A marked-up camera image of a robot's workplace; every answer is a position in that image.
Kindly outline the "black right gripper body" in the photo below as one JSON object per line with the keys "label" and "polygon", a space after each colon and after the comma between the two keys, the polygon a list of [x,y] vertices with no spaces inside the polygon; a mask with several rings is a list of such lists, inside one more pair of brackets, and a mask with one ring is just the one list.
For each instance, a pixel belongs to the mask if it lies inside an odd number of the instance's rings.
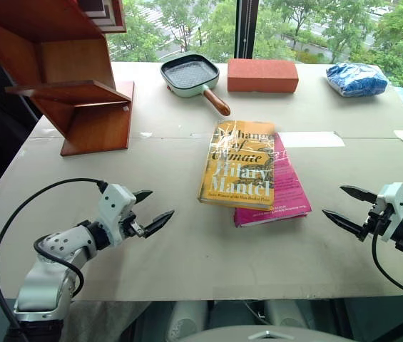
{"label": "black right gripper body", "polygon": [[390,224],[390,217],[394,214],[394,208],[391,204],[386,204],[385,208],[378,212],[376,206],[371,208],[368,216],[362,225],[359,233],[359,240],[363,242],[368,234],[374,234],[377,230],[379,236],[383,236]]}

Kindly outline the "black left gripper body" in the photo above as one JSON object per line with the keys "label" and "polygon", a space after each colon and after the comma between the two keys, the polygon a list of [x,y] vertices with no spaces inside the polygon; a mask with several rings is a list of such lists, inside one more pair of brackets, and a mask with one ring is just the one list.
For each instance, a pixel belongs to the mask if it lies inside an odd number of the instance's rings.
{"label": "black left gripper body", "polygon": [[134,236],[148,238],[151,233],[136,221],[136,214],[131,210],[120,220],[120,233],[124,239]]}

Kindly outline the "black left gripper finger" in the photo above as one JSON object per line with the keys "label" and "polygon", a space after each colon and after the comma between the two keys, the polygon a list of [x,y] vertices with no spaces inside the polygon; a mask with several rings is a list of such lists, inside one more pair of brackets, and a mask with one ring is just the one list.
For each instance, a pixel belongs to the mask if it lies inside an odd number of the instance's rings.
{"label": "black left gripper finger", "polygon": [[157,231],[162,229],[174,214],[174,210],[170,210],[158,215],[149,225],[144,227],[144,238],[149,238]]}
{"label": "black left gripper finger", "polygon": [[133,196],[136,199],[135,203],[138,204],[138,203],[142,202],[144,199],[146,199],[151,194],[153,194],[152,190],[139,190],[139,191],[134,192]]}

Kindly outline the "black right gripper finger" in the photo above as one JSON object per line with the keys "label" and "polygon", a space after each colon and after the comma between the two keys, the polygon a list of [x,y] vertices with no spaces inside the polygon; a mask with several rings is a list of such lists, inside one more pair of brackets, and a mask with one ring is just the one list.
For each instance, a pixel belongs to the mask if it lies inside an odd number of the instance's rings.
{"label": "black right gripper finger", "polygon": [[355,224],[354,222],[350,221],[348,218],[342,216],[341,214],[339,214],[337,212],[333,212],[328,209],[323,209],[322,212],[329,220],[331,220],[333,223],[335,223],[338,227],[355,235],[356,238],[358,240],[360,240],[361,242],[364,241],[365,235],[364,235],[363,226],[359,226],[358,224]]}
{"label": "black right gripper finger", "polygon": [[377,201],[377,195],[375,193],[372,193],[369,190],[365,190],[360,187],[355,187],[352,185],[341,185],[340,189],[346,192],[349,196],[362,202],[374,204]]}

